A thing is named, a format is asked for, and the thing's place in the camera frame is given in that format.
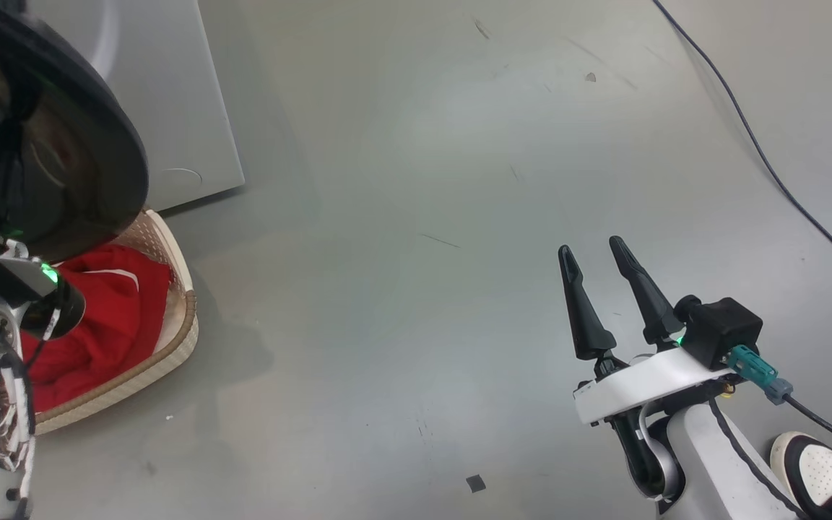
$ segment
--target red garment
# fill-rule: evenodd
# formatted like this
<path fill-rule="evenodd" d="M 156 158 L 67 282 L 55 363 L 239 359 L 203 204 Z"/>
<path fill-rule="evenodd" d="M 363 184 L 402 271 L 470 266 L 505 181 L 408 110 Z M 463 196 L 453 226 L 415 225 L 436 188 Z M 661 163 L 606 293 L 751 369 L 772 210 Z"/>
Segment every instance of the red garment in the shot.
<path fill-rule="evenodd" d="M 163 327 L 169 266 L 124 246 L 102 246 L 56 267 L 85 297 L 82 322 L 43 346 L 30 369 L 34 409 L 43 412 L 95 389 L 152 355 Z M 118 273 L 122 270 L 136 281 Z M 38 340 L 21 333 L 25 361 Z"/>

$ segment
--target floor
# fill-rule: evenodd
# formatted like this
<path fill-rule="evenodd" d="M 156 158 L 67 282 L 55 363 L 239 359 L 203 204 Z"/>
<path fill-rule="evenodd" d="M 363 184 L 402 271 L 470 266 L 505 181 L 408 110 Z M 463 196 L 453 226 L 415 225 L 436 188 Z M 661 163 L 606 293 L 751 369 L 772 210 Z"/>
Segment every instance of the floor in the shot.
<path fill-rule="evenodd" d="M 667 7 L 832 229 L 832 3 Z M 571 397 L 591 366 L 562 243 L 618 355 L 648 351 L 612 234 L 671 300 L 762 316 L 763 354 L 832 419 L 832 249 L 651 2 L 201 9 L 248 178 L 168 217 L 201 341 L 40 440 L 40 518 L 651 518 Z M 722 406 L 760 449 L 818 433 L 750 387 Z"/>

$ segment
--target wicker basket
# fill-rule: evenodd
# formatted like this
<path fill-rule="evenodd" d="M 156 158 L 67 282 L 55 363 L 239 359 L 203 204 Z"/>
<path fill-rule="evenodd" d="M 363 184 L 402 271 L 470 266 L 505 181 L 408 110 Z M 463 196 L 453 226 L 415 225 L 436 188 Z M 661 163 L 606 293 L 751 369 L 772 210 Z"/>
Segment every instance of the wicker basket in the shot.
<path fill-rule="evenodd" d="M 191 274 L 162 218 L 152 210 L 142 212 L 115 243 L 132 247 L 152 260 L 172 267 L 172 284 L 159 342 L 149 358 L 118 378 L 37 414 L 39 435 L 89 417 L 141 391 L 184 363 L 198 342 L 197 299 L 191 286 Z"/>

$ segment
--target sneaker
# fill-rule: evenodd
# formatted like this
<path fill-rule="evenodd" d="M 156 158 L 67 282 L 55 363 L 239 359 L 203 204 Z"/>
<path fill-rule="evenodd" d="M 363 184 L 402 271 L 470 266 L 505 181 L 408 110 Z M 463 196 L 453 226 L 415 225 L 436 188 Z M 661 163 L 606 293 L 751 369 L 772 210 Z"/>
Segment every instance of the sneaker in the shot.
<path fill-rule="evenodd" d="M 773 473 L 812 520 L 832 520 L 832 450 L 792 431 L 776 438 L 769 454 Z"/>

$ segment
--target black cable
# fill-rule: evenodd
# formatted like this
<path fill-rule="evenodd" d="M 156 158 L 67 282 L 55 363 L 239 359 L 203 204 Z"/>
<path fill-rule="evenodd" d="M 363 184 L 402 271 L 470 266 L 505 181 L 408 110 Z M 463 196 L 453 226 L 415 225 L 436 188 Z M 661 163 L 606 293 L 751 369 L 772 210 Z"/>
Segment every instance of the black cable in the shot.
<path fill-rule="evenodd" d="M 737 457 L 740 457 L 740 460 L 744 461 L 744 464 L 750 468 L 750 473 L 753 473 L 756 480 L 759 480 L 760 484 L 766 486 L 769 493 L 771 493 L 773 497 L 776 497 L 776 499 L 779 499 L 780 503 L 785 504 L 785 507 L 789 508 L 792 513 L 795 513 L 795 516 L 798 516 L 800 520 L 809 520 L 807 514 L 800 510 L 798 506 L 793 503 L 792 499 L 786 497 L 785 493 L 782 493 L 782 491 L 776 487 L 775 484 L 773 484 L 772 480 L 769 480 L 769 477 L 760 471 L 760 468 L 757 467 L 753 459 L 750 458 L 750 455 L 747 454 L 743 446 L 740 446 L 740 442 L 737 441 L 736 437 L 734 437 L 734 432 L 731 431 L 730 425 L 727 424 L 727 419 L 724 417 L 724 414 L 722 414 L 721 409 L 717 407 L 717 402 L 714 401 L 714 398 L 708 399 L 708 406 L 711 408 L 711 414 L 717 419 L 717 425 L 721 428 L 721 432 L 725 437 L 727 437 L 727 440 L 730 441 L 730 447 L 737 452 Z"/>
<path fill-rule="evenodd" d="M 47 342 L 47 340 L 46 340 L 46 339 L 41 339 L 41 340 L 40 340 L 40 342 L 39 342 L 39 343 L 37 343 L 37 349 L 36 349 L 36 350 L 34 351 L 34 353 L 30 356 L 30 359 L 29 359 L 29 360 L 27 360 L 27 363 L 25 363 L 25 367 L 26 367 L 27 371 L 29 371 L 29 372 L 30 372 L 30 368 L 31 368 L 32 366 L 34 366 L 34 363 L 37 361 L 37 358 L 39 358 L 39 356 L 40 356 L 40 351 L 43 351 L 43 345 L 44 345 L 44 343 L 46 343 L 46 342 Z"/>
<path fill-rule="evenodd" d="M 809 418 L 813 422 L 818 423 L 821 428 L 823 428 L 823 429 L 829 431 L 830 433 L 832 433 L 832 424 L 830 424 L 829 422 L 826 422 L 826 420 L 823 419 L 822 417 L 820 417 L 820 415 L 815 414 L 811 410 L 808 410 L 805 407 L 805 405 L 800 404 L 800 402 L 795 401 L 795 398 L 792 397 L 792 395 L 786 395 L 783 399 L 785 399 L 785 402 L 788 402 L 788 404 L 791 404 L 792 406 L 794 406 L 796 410 L 798 410 L 799 412 L 804 414 L 806 418 Z"/>
<path fill-rule="evenodd" d="M 758 152 L 758 154 L 760 155 L 760 159 L 763 159 L 763 164 L 766 165 L 766 169 L 769 170 L 769 175 L 772 175 L 773 181 L 775 181 L 776 184 L 779 185 L 779 190 L 782 190 L 782 194 L 785 195 L 785 198 L 789 199 L 789 203 L 792 203 L 793 207 L 795 207 L 795 209 L 798 210 L 800 214 L 805 216 L 808 222 L 811 222 L 813 227 L 818 228 L 818 231 L 820 231 L 820 233 L 823 235 L 823 237 L 826 238 L 826 240 L 829 240 L 830 243 L 832 243 L 832 235 L 830 234 L 830 231 L 827 231 L 826 227 L 823 227 L 823 225 L 820 222 L 818 222 L 818 220 L 814 218 L 810 213 L 808 213 L 808 210 L 806 210 L 805 207 L 803 207 L 802 204 L 800 204 L 798 200 L 795 199 L 795 196 L 792 195 L 792 192 L 789 191 L 789 189 L 785 186 L 785 183 L 782 182 L 782 179 L 779 178 L 779 175 L 776 174 L 775 169 L 772 168 L 772 164 L 769 164 L 769 159 L 766 158 L 766 154 L 763 154 L 763 148 L 760 146 L 759 141 L 756 141 L 756 135 L 753 134 L 753 130 L 750 128 L 750 123 L 748 123 L 746 117 L 743 116 L 743 110 L 740 109 L 740 104 L 737 103 L 737 98 L 734 97 L 734 93 L 731 92 L 730 86 L 727 84 L 726 80 L 724 79 L 724 76 L 721 76 L 721 73 L 719 72 L 719 70 L 717 70 L 717 67 L 714 66 L 714 63 L 712 63 L 710 57 L 708 57 L 708 55 L 704 53 L 702 47 L 700 47 L 695 40 L 690 38 L 689 34 L 687 34 L 684 31 L 683 27 L 681 27 L 679 23 L 676 23 L 676 19 L 673 19 L 673 16 L 672 14 L 670 14 L 670 11 L 667 11 L 666 7 L 663 7 L 663 4 L 660 3 L 660 0 L 654 0 L 654 4 L 656 4 L 658 9 L 660 9 L 661 13 L 663 13 L 663 16 L 667 18 L 669 23 L 672 24 L 673 27 L 676 27 L 676 30 L 683 36 L 683 38 L 686 39 L 687 42 L 689 42 L 689 44 L 697 50 L 698 53 L 700 53 L 703 59 L 706 60 L 708 66 L 710 66 L 710 68 L 713 70 L 714 75 L 716 75 L 717 79 L 719 79 L 719 81 L 721 82 L 721 85 L 724 85 L 724 90 L 727 91 L 727 96 L 729 96 L 730 102 L 733 103 L 734 109 L 737 110 L 737 115 L 740 116 L 740 121 L 743 122 L 743 128 L 746 129 L 747 133 L 750 135 L 750 141 L 753 141 L 753 146 L 756 147 L 756 152 Z"/>

